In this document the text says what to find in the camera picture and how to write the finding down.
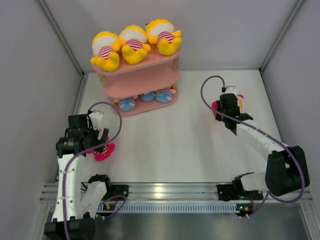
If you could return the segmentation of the white pink bear plush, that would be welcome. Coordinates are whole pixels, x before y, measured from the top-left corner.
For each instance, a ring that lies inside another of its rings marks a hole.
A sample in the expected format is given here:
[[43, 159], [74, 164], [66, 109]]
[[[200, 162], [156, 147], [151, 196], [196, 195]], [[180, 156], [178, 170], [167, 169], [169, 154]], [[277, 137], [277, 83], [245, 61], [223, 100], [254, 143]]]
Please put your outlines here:
[[244, 111], [244, 96], [242, 94], [234, 95], [232, 93], [222, 94], [219, 100], [214, 101], [211, 107], [214, 109], [213, 115], [217, 121], [222, 121], [223, 116], [217, 112], [231, 117], [237, 117]]
[[97, 162], [101, 162], [109, 158], [115, 150], [116, 145], [114, 143], [108, 143], [104, 145], [102, 152], [93, 150], [92, 154]]

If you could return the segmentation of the yellow frog plush toy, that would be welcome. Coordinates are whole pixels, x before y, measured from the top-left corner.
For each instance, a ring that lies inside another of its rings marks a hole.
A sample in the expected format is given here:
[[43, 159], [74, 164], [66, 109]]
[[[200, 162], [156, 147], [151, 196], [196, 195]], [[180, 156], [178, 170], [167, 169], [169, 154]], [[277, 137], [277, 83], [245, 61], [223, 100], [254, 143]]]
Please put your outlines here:
[[147, 40], [156, 45], [158, 52], [163, 56], [176, 53], [182, 43], [182, 32], [175, 30], [174, 25], [167, 19], [156, 18], [145, 25]]

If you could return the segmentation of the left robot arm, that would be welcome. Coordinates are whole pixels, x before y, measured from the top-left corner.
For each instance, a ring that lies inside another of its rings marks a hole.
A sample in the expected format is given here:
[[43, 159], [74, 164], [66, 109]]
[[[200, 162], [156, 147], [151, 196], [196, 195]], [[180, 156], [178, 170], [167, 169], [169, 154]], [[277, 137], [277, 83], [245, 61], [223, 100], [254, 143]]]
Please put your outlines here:
[[101, 128], [104, 114], [89, 111], [70, 115], [64, 137], [56, 143], [59, 166], [58, 191], [51, 222], [44, 225], [50, 240], [92, 240], [95, 237], [95, 215], [102, 200], [113, 194], [111, 180], [106, 174], [96, 174], [88, 180], [81, 195], [82, 172], [87, 152], [99, 146], [104, 151], [109, 129]]

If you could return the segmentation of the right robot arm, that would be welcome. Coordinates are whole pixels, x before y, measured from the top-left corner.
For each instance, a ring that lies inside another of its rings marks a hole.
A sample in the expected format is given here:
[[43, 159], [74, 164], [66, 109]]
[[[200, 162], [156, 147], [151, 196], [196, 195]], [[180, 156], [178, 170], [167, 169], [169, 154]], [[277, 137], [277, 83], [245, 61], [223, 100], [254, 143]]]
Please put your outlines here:
[[276, 197], [310, 185], [304, 150], [288, 146], [259, 129], [254, 119], [241, 112], [234, 93], [220, 95], [215, 118], [237, 137], [248, 142], [265, 160], [264, 172], [250, 172], [235, 177], [235, 196], [246, 198], [252, 191], [268, 191]]

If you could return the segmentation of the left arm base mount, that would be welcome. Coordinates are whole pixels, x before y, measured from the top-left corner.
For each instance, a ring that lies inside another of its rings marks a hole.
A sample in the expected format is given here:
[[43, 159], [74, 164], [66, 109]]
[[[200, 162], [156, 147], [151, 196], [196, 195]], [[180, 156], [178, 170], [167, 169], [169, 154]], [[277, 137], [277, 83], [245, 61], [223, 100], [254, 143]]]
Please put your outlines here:
[[129, 194], [129, 185], [127, 184], [112, 184], [106, 187], [106, 194], [102, 197], [102, 200], [107, 200], [116, 195], [124, 195], [125, 197]]

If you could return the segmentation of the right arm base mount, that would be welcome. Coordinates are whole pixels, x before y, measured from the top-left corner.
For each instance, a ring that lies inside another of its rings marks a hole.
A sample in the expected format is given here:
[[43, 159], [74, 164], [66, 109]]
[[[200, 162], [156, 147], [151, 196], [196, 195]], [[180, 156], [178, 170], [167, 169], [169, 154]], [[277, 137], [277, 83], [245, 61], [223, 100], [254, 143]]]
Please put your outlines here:
[[264, 199], [263, 194], [258, 190], [241, 192], [232, 184], [218, 184], [216, 187], [220, 201], [260, 201]]

